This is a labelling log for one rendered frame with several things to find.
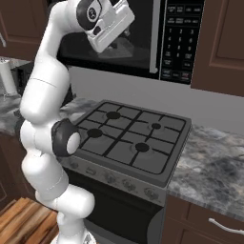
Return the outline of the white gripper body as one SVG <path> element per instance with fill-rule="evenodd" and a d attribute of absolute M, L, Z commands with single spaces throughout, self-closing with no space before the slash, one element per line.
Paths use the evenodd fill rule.
<path fill-rule="evenodd" d="M 114 6 L 110 0 L 102 0 L 103 14 L 94 28 L 87 32 L 92 48 L 101 53 L 134 21 L 134 14 L 127 0 L 119 0 Z"/>

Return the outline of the black microwave door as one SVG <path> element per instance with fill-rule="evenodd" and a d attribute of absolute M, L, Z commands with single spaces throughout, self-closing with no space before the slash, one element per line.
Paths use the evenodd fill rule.
<path fill-rule="evenodd" d="M 150 73 L 153 0 L 128 2 L 135 20 L 107 49 L 96 53 L 85 33 L 72 33 L 62 39 L 58 59 L 68 66 L 157 78 L 157 56 L 157 73 Z"/>

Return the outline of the black microwave oven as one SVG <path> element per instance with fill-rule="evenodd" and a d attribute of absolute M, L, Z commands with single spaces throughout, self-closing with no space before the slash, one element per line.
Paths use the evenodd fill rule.
<path fill-rule="evenodd" d="M 191 83 L 203 8 L 204 0 L 161 0 L 154 79 Z"/>

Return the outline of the black oven door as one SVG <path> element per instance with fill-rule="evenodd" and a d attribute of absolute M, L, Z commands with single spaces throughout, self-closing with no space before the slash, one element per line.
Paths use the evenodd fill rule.
<path fill-rule="evenodd" d="M 94 195 L 95 206 L 85 224 L 101 244 L 161 244 L 161 206 L 71 170 L 66 173 L 72 185 Z"/>

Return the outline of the grey stove with hob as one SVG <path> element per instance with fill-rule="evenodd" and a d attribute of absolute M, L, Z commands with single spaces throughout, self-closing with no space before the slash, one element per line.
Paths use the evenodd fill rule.
<path fill-rule="evenodd" d="M 81 133 L 81 144 L 74 155 L 60 160 L 65 171 L 82 174 L 164 210 L 168 185 L 192 128 L 189 118 L 103 100 L 74 125 Z M 73 169 L 71 162 L 78 163 L 78 168 Z M 87 168 L 96 170 L 96 175 L 87 174 Z M 116 178 L 114 183 L 107 183 L 107 173 Z M 135 185 L 134 191 L 123 186 L 124 179 Z M 154 189 L 158 198 L 149 199 L 146 188 Z"/>

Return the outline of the white cylinder container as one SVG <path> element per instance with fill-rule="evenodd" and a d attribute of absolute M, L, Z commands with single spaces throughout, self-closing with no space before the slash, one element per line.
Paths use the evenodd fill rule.
<path fill-rule="evenodd" d="M 0 77 L 7 94 L 17 94 L 17 89 L 10 70 L 10 61 L 0 58 Z"/>

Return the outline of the brown base cupboard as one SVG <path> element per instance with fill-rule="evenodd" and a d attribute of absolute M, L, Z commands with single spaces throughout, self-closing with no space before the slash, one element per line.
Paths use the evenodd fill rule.
<path fill-rule="evenodd" d="M 34 189 L 21 170 L 26 151 L 15 136 L 0 132 L 0 212 L 12 200 L 34 200 Z"/>

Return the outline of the brown drawer front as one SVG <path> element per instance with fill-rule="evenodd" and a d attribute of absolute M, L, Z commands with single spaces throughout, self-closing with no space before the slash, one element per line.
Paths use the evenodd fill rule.
<path fill-rule="evenodd" d="M 169 195 L 161 244 L 244 244 L 244 235 L 226 232 L 209 218 L 228 228 L 244 230 L 244 220 Z"/>

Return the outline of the brown wall cupboard door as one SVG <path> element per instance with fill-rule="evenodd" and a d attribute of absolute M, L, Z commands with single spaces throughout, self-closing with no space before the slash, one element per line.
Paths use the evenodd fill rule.
<path fill-rule="evenodd" d="M 33 60 L 47 24 L 47 0 L 0 0 L 0 56 Z"/>
<path fill-rule="evenodd" d="M 205 0 L 191 87 L 244 97 L 244 0 Z"/>

